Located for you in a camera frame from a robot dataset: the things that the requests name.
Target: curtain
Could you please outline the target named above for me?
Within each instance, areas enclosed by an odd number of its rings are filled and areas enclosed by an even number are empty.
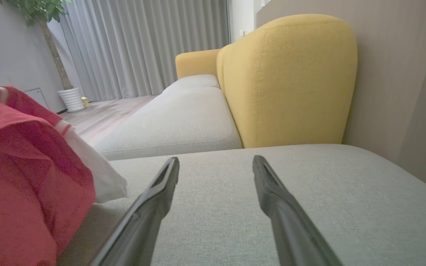
[[[86,96],[160,94],[175,57],[229,43],[227,0],[76,0],[61,20]]]

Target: sofa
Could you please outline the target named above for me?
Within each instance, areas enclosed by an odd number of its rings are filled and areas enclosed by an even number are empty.
[[[356,68],[346,22],[282,17],[222,49],[179,54],[179,79],[95,149],[122,160],[341,143]]]
[[[254,155],[270,163],[344,266],[426,265],[426,184],[388,160],[342,144],[177,155],[179,181],[152,266],[278,266]],[[112,161],[129,198],[94,204],[59,266],[85,265],[170,156]]]
[[[179,55],[180,79],[98,147],[130,196],[94,204],[57,264],[88,263],[177,152],[179,180],[153,266],[279,265],[254,155],[266,158],[343,265],[426,265],[426,184],[340,144],[355,49],[341,20],[301,15],[220,50]]]

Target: wooden floor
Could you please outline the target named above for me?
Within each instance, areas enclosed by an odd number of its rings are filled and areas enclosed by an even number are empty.
[[[93,102],[85,110],[65,112],[61,116],[75,127],[81,138],[94,146],[155,96]]]

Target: stitching seam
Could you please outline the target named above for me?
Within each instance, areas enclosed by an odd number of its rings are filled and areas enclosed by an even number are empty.
[[[256,70],[255,82],[254,82],[254,145],[257,147],[259,143],[259,77],[260,72],[262,71],[262,65],[264,64],[264,50],[266,46],[267,34],[269,30],[267,30],[262,38],[261,50],[259,52],[259,66]]]
[[[275,29],[275,28],[285,28],[285,27],[295,27],[295,26],[305,26],[305,25],[318,25],[318,24],[331,24],[331,23],[345,23],[342,20],[332,20],[332,21],[316,21],[316,22],[307,22],[307,23],[300,23],[300,24],[290,24],[290,25],[279,25],[271,28],[265,28],[265,30],[269,29]]]

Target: sofa cushion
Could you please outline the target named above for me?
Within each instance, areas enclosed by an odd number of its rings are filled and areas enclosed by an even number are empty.
[[[218,88],[162,93],[95,146],[108,160],[240,148]]]
[[[181,89],[193,89],[193,88],[219,88],[220,84],[218,83],[218,79],[214,75],[196,75],[181,78],[166,89],[164,89],[164,93],[169,93],[171,91],[177,91]]]
[[[315,144],[179,155],[152,258],[160,265],[279,265],[253,180],[263,155],[343,265],[426,265],[426,184],[369,151]],[[169,156],[112,161],[130,198],[94,204],[59,265],[84,265]]]

